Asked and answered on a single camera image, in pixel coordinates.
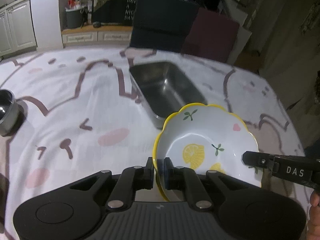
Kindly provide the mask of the person's right hand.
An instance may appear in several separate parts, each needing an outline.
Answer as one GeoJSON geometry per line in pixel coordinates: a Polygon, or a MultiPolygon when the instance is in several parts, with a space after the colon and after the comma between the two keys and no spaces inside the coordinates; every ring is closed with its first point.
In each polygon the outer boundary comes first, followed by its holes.
{"type": "Polygon", "coordinates": [[[319,192],[313,191],[310,196],[310,210],[308,221],[308,230],[306,233],[306,239],[308,240],[320,240],[320,207],[319,207],[319,192]]]}

